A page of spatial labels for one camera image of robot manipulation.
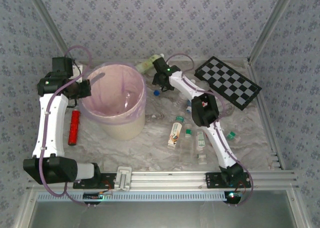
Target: metal frame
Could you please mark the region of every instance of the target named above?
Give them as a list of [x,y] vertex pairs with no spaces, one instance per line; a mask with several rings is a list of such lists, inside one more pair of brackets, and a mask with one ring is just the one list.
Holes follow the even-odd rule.
[[[132,172],[130,193],[137,192],[163,192],[172,194],[176,192],[199,192],[201,194],[212,193],[213,191],[230,191],[233,189],[207,189],[205,173],[203,171],[188,172]],[[252,171],[255,190],[286,190],[289,203],[299,228],[312,227],[306,208],[302,202],[296,174],[291,170],[276,171]],[[31,181],[29,188],[23,197],[19,212],[17,214],[14,228],[28,227],[32,218],[36,201],[40,194],[46,191],[42,185]],[[55,192],[62,192],[64,184],[53,184],[51,188]],[[72,189],[72,184],[68,185],[70,194],[79,192],[93,192],[98,190]]]

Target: red cylinder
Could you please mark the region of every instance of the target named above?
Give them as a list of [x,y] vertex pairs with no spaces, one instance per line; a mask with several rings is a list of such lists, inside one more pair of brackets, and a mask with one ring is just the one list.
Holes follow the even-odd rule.
[[80,111],[73,110],[72,116],[71,116],[68,145],[76,145],[77,144],[79,119],[80,119]]

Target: patterned wall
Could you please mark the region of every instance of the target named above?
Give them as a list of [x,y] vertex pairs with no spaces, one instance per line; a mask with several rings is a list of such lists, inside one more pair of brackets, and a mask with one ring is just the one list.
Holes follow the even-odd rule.
[[255,63],[288,169],[320,227],[320,0],[291,0]]
[[276,1],[43,0],[67,45],[100,60],[178,51],[247,57]]
[[30,0],[0,0],[0,227],[11,227],[29,177],[22,169],[35,146],[37,82],[58,55]]

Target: checkerboard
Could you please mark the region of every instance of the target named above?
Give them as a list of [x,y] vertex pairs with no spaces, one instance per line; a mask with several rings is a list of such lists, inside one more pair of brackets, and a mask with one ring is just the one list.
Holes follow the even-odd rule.
[[195,71],[195,76],[243,110],[260,92],[261,87],[217,59],[210,58]]

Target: table surface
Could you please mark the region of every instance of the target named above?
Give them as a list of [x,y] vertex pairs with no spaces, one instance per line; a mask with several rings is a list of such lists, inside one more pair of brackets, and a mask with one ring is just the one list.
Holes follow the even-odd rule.
[[[182,70],[190,68],[188,61],[175,61]],[[241,64],[228,63],[238,72],[249,77],[248,71]],[[65,114],[63,143],[65,156],[78,162],[96,162],[101,171],[116,171],[118,166],[130,166],[134,171],[206,171],[219,170],[218,159],[214,149],[207,142],[205,152],[207,165],[199,165],[196,154],[191,159],[183,155],[181,150],[167,148],[169,133],[179,111],[185,107],[175,104],[178,90],[167,91],[154,96],[152,85],[154,70],[144,75],[147,85],[147,101],[145,108],[145,126],[142,133],[129,141],[118,141],[109,137],[99,124],[80,117],[78,141],[76,146],[68,146],[68,136],[72,109]],[[187,77],[199,80],[187,73]],[[219,110],[222,106],[217,101]],[[236,133],[236,140],[229,145],[236,157],[250,170],[273,169],[270,153],[272,152],[265,136],[259,116],[256,100],[253,100],[243,111],[225,100],[227,114],[221,119],[221,126],[225,134],[230,131]],[[185,115],[186,123],[193,124],[191,115]]]

